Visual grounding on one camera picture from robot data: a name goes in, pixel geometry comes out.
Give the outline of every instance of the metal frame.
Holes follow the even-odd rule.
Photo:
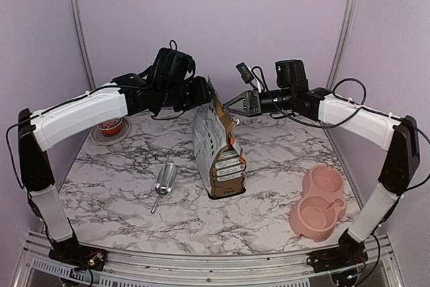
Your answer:
[[[345,13],[343,15],[341,33],[339,35],[339,40],[337,41],[335,57],[333,58],[329,78],[327,79],[327,89],[332,89],[336,84],[337,76],[342,63],[343,51],[345,49],[348,35],[351,30],[356,5],[357,0],[347,0]]]
[[[386,235],[379,236],[379,240],[381,262],[385,264],[389,286],[401,287],[403,284],[399,280],[391,244]],[[365,243],[370,257],[368,265],[372,266],[378,255],[378,246],[373,238]],[[306,264],[309,250],[266,255],[204,256],[106,249],[108,255],[104,271],[93,272],[94,286],[305,286],[312,278],[354,268],[349,266],[316,274],[312,267]],[[50,244],[44,235],[30,232],[12,286],[27,286],[32,270],[70,279],[72,266],[49,259],[49,250]],[[70,280],[76,282],[89,282],[89,275],[85,272],[79,272],[72,277]]]
[[[85,76],[87,78],[89,88],[93,90],[95,89],[95,81],[94,81],[93,70],[89,62],[87,45],[85,44],[85,37],[83,34],[83,27],[81,22],[81,13],[79,11],[79,2],[78,0],[69,0],[69,2],[71,6],[73,24],[75,26],[75,33],[78,41],[79,52],[81,53]]]

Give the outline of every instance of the red bowl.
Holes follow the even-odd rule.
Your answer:
[[[122,127],[122,118],[111,119],[97,125],[101,133],[106,136],[113,136],[117,134]]]

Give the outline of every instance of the pink bowl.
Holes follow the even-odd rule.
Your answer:
[[[303,177],[303,197],[292,206],[291,229],[315,242],[327,240],[346,212],[342,175],[325,165],[313,167]]]

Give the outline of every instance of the robotic arm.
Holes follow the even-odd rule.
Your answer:
[[[46,151],[73,134],[113,118],[144,110],[157,116],[162,107],[185,112],[210,102],[212,90],[203,77],[194,77],[195,69],[190,55],[162,48],[154,64],[139,75],[122,75],[57,106],[19,113],[21,180],[30,206],[52,236],[51,258],[102,270],[105,251],[78,242],[61,206]]]
[[[247,117],[289,110],[313,121],[340,124],[388,152],[375,190],[359,216],[342,234],[339,246],[309,255],[315,272],[355,264],[359,257],[367,260],[363,242],[391,215],[419,166],[417,123],[410,116],[399,118],[351,103],[328,89],[309,90],[301,60],[284,60],[275,65],[280,89],[267,91],[262,75],[266,91],[245,91],[224,107]],[[257,77],[244,63],[236,67],[245,83]],[[242,102],[240,109],[233,107],[238,102]],[[354,113],[352,119],[342,123]]]

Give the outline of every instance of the marble countertop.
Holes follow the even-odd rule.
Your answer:
[[[328,240],[292,232],[288,212],[302,195],[303,175],[322,163],[342,169],[322,130],[268,116],[241,118],[234,130],[246,152],[247,191],[210,200],[193,156],[193,114],[172,121],[135,115],[129,136],[113,146],[89,136],[60,191],[81,242],[156,253],[275,253],[336,243],[358,215],[345,181],[347,213]],[[175,187],[151,214],[156,175],[170,161],[178,166]]]

